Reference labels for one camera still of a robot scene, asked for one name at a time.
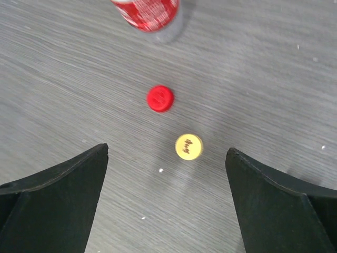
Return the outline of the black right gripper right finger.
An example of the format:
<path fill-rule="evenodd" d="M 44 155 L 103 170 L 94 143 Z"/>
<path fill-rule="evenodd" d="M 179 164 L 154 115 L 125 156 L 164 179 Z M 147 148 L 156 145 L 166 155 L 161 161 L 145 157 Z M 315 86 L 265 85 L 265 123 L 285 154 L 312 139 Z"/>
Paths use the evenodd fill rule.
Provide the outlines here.
<path fill-rule="evenodd" d="M 336 252 L 336 190 L 235 148 L 225 168 L 246 252 Z"/>

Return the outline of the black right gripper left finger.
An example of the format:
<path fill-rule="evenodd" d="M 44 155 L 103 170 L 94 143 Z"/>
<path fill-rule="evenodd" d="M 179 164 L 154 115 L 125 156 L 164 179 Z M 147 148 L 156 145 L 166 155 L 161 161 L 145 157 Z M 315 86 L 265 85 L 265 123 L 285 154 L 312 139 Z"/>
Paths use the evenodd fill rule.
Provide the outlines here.
<path fill-rule="evenodd" d="M 1 252 L 84 252 L 108 165 L 108 145 L 1 185 Z"/>

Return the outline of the yellow bottle cap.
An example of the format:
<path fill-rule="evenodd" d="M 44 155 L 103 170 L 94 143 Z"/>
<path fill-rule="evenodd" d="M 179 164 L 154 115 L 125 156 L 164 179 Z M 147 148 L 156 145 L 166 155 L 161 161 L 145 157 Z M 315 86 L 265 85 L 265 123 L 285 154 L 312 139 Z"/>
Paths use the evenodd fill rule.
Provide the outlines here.
<path fill-rule="evenodd" d="M 183 160 L 195 160 L 203 153 L 203 141 L 195 134 L 183 134 L 175 142 L 175 151 Z"/>

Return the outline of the red bottle cap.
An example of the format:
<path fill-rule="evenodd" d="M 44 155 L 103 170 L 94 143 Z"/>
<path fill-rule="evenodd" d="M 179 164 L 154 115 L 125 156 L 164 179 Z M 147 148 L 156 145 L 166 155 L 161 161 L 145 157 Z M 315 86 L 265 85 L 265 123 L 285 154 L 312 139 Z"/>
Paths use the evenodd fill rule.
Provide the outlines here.
<path fill-rule="evenodd" d="M 153 111 L 165 112 L 173 105 L 174 94 L 168 87 L 157 85 L 149 90 L 146 101 Z"/>

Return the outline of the clear bottle red label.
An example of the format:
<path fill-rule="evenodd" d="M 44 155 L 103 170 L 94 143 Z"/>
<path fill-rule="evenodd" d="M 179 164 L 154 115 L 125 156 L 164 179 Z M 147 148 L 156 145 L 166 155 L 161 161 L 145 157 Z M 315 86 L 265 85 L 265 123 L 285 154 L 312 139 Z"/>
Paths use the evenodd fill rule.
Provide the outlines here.
<path fill-rule="evenodd" d="M 112 3 L 136 31 L 154 43 L 169 43 L 182 31 L 181 1 L 138 0 Z"/>

